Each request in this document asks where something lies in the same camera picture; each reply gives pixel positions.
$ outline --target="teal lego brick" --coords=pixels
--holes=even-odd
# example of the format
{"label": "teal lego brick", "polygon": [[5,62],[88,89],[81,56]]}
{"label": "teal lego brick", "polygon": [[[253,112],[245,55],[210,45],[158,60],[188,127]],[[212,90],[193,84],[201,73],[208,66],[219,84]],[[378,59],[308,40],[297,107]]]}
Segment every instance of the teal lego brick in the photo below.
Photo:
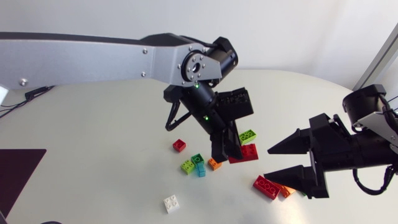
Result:
{"label": "teal lego brick", "polygon": [[253,139],[255,139],[256,137],[257,134],[255,134],[255,132],[250,129],[249,131],[245,131],[242,134],[240,134],[239,140],[241,141],[241,144],[244,145],[249,141],[253,141]]}
{"label": "teal lego brick", "polygon": [[204,177],[206,176],[206,170],[205,170],[205,166],[203,163],[199,163],[197,165],[197,172],[198,172],[198,176],[199,177]]}
{"label": "teal lego brick", "polygon": [[181,165],[181,170],[183,170],[187,175],[190,174],[195,169],[193,162],[187,160]]}
{"label": "teal lego brick", "polygon": [[193,164],[195,165],[195,167],[197,167],[197,164],[204,164],[205,161],[203,160],[202,156],[200,155],[200,153],[194,155],[191,157],[191,161],[193,162]]}
{"label": "teal lego brick", "polygon": [[205,166],[202,164],[202,163],[200,163],[200,164],[198,164],[198,172],[205,172],[206,170],[205,170]]}

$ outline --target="screw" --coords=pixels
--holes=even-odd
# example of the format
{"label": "screw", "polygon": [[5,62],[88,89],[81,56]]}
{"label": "screw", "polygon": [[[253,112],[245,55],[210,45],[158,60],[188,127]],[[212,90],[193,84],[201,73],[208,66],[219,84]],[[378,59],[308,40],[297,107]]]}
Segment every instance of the screw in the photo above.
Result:
{"label": "screw", "polygon": [[28,81],[27,81],[26,78],[21,78],[21,79],[19,80],[19,84],[20,84],[20,86],[27,86]]}

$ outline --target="cable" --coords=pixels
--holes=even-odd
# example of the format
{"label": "cable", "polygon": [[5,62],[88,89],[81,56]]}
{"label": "cable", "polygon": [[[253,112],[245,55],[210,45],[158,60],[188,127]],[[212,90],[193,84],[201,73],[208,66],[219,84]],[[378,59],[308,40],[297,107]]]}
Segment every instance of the cable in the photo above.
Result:
{"label": "cable", "polygon": [[390,126],[390,128],[393,131],[398,133],[398,122],[396,120],[396,118],[398,118],[398,115],[394,112],[394,110],[391,109],[390,104],[387,102],[385,97],[382,94],[380,94],[379,96],[380,100],[384,104],[384,106],[382,107],[382,112],[386,119],[387,124]]}
{"label": "cable", "polygon": [[16,105],[9,105],[9,106],[0,105],[0,106],[2,106],[2,107],[13,107],[13,106],[16,106]]}
{"label": "cable", "polygon": [[174,123],[171,123],[173,119],[175,118],[175,115],[177,115],[177,111],[180,108],[180,102],[177,101],[173,103],[172,109],[170,110],[169,118],[167,119],[166,122],[166,130],[171,131],[175,129],[178,125],[180,125],[182,122],[184,122],[189,116],[191,116],[191,112],[188,112],[184,114],[180,119],[174,120]]}
{"label": "cable", "polygon": [[25,93],[25,98],[26,98],[26,100],[23,101],[23,102],[21,102],[21,103],[18,103],[18,104],[16,104],[16,105],[7,106],[7,107],[12,107],[12,106],[14,106],[13,108],[1,110],[0,112],[2,112],[2,111],[7,111],[7,112],[5,112],[4,114],[0,115],[0,118],[3,118],[5,115],[11,113],[11,112],[14,111],[15,109],[18,109],[18,108],[20,108],[20,107],[26,105],[28,102],[30,102],[30,101],[36,99],[37,97],[39,97],[39,96],[41,96],[41,95],[47,93],[47,92],[50,91],[52,88],[54,88],[54,86],[50,86],[50,87],[46,87],[46,86],[45,86],[45,87],[38,88],[38,89],[36,89],[36,90],[33,90],[33,91],[30,91],[30,92]]}
{"label": "cable", "polygon": [[390,184],[394,174],[397,172],[397,168],[394,165],[388,166],[386,169],[386,173],[384,174],[384,183],[381,186],[380,190],[372,190],[369,189],[367,187],[365,187],[358,178],[358,170],[357,169],[353,169],[353,177],[354,180],[356,182],[356,184],[358,185],[358,187],[365,193],[369,194],[369,195],[380,195],[382,194],[388,187],[388,185]]}
{"label": "cable", "polygon": [[351,130],[353,130],[353,132],[355,132],[356,134],[361,133],[362,131],[358,131],[357,129],[355,129],[354,126],[351,126]]}
{"label": "cable", "polygon": [[389,101],[387,101],[387,102],[391,102],[391,101],[393,101],[394,99],[396,99],[396,98],[398,98],[398,96],[396,96],[396,97],[394,97],[393,99],[391,99],[391,100],[389,100]]}

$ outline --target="table surface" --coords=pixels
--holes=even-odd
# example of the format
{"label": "table surface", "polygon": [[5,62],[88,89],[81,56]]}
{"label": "table surface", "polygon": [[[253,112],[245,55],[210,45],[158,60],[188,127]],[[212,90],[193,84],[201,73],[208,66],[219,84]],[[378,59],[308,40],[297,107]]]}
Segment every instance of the table surface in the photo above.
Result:
{"label": "table surface", "polygon": [[[245,86],[254,114],[237,120],[238,131],[257,133],[259,160],[229,164],[206,177],[186,175],[180,165],[192,155],[211,156],[209,136],[189,118],[171,132],[164,128],[171,104],[166,84],[154,80],[57,86],[0,119],[2,148],[45,148],[7,220],[14,223],[391,223],[397,184],[369,196],[351,171],[326,174],[330,198],[300,193],[274,201],[252,187],[258,175],[303,164],[309,155],[269,155],[267,149],[307,128],[320,113],[338,113],[351,91],[292,72],[236,70],[216,88]],[[18,103],[11,91],[4,105]],[[185,108],[177,115],[184,114]],[[177,153],[172,143],[187,147]],[[363,184],[378,189],[384,167],[361,169]],[[180,209],[167,214],[163,199],[175,194]]]}

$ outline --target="green lego brick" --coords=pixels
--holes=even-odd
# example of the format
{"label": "green lego brick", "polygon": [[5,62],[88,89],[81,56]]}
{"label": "green lego brick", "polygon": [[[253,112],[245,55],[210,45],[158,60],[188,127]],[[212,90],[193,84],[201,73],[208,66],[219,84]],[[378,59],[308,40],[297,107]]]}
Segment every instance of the green lego brick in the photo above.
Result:
{"label": "green lego brick", "polygon": [[191,161],[194,163],[195,167],[197,166],[197,164],[202,163],[204,164],[205,161],[203,160],[202,156],[200,155],[200,153],[194,155],[191,157]]}
{"label": "green lego brick", "polygon": [[252,131],[251,129],[249,131],[245,131],[242,134],[239,135],[239,140],[241,141],[241,144],[244,145],[248,143],[249,141],[252,141],[255,139],[257,135]]}
{"label": "green lego brick", "polygon": [[181,170],[183,170],[187,175],[190,174],[195,169],[195,165],[191,161],[185,161],[181,165]]}

